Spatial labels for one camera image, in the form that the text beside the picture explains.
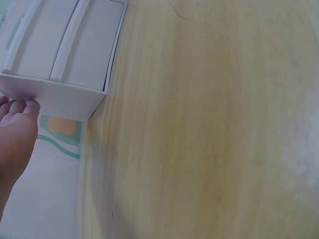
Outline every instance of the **white plastic cabinet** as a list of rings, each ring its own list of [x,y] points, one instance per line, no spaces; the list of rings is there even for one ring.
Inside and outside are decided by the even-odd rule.
[[[14,1],[0,32],[0,91],[88,120],[107,93],[127,0]]]
[[[48,80],[77,2],[33,0],[21,16],[2,72]]]

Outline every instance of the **teal stripe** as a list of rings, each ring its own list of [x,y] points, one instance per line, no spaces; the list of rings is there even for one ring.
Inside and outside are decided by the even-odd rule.
[[[7,42],[7,44],[6,44],[6,46],[5,46],[5,49],[6,50],[9,50],[9,48],[11,47],[11,44],[12,44],[12,42],[13,42],[13,39],[14,39],[14,37],[15,37],[15,35],[16,35],[16,32],[18,31],[18,29],[19,29],[19,27],[20,27],[20,24],[21,24],[21,22],[22,22],[22,16],[19,18],[19,20],[18,20],[18,22],[15,24],[15,26],[14,26],[14,29],[13,29],[13,32],[11,33],[11,36],[10,36],[10,38],[9,38],[9,40],[8,40],[8,42]]]
[[[2,16],[2,18],[0,19],[0,30],[1,28],[3,27],[4,23],[5,23],[5,20],[6,20],[6,12],[5,14]]]
[[[65,148],[63,148],[60,144],[58,144],[57,142],[55,142],[53,139],[47,137],[47,136],[44,136],[44,135],[38,135],[38,138],[37,139],[41,139],[41,140],[45,140],[49,143],[52,143],[57,149],[59,149],[61,152],[73,157],[73,158],[80,158],[80,155],[77,154],[77,153],[73,153]]]

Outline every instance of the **drawer front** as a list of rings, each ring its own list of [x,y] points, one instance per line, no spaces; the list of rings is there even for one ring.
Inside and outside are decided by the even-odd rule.
[[[6,61],[11,60],[11,65],[4,64],[4,73],[49,80],[57,51],[78,0],[29,2],[25,12],[18,16],[22,23],[8,49]],[[20,4],[25,5],[25,0],[20,0]]]
[[[63,83],[103,90],[123,10],[124,4],[110,0],[89,2],[65,64]]]

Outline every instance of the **floor mat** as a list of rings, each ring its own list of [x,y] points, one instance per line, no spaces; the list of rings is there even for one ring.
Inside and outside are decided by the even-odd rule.
[[[0,224],[4,239],[75,239],[82,122],[39,117],[30,163]]]

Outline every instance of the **light wood surface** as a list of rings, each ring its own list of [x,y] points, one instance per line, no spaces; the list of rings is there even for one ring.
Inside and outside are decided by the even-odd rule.
[[[319,238],[319,1],[129,0],[79,238]]]

